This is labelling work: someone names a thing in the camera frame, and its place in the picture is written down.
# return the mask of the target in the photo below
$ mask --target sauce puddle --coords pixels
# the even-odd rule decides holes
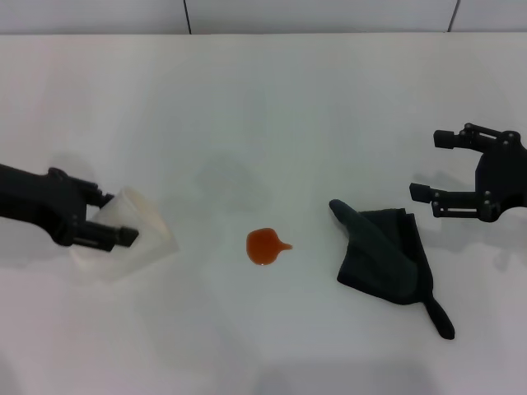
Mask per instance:
[[[247,255],[257,265],[269,265],[277,256],[293,246],[285,244],[271,228],[253,230],[247,235]]]

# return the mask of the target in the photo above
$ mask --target dark green towel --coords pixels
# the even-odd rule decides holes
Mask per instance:
[[[339,200],[329,207],[349,233],[338,281],[396,304],[423,302],[439,334],[453,339],[452,322],[432,294],[433,277],[413,214],[404,209],[358,213]]]

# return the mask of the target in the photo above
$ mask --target white surface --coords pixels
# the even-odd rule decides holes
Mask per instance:
[[[188,0],[193,33],[446,31],[455,0]]]
[[[0,38],[0,158],[161,205],[180,251],[84,283],[38,228],[0,221],[0,380],[13,395],[527,391],[527,216],[437,220],[412,181],[470,190],[470,121],[527,131],[527,35]],[[414,212],[442,340],[422,305],[339,285],[328,209]],[[245,254],[270,226],[293,245]]]
[[[452,31],[527,31],[527,2],[462,0]]]
[[[183,0],[2,0],[0,34],[177,33]]]

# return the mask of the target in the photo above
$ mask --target white wall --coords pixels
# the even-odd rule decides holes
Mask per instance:
[[[455,0],[188,0],[193,33],[446,31]]]
[[[0,34],[188,33],[183,0],[0,0]]]
[[[461,0],[452,31],[527,31],[527,1]]]

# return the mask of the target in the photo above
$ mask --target plastic cup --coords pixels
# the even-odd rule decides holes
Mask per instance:
[[[90,221],[127,226],[139,232],[131,247],[115,245],[109,253],[78,245],[71,248],[80,269],[101,280],[117,280],[177,251],[174,235],[156,206],[133,188],[123,188]]]

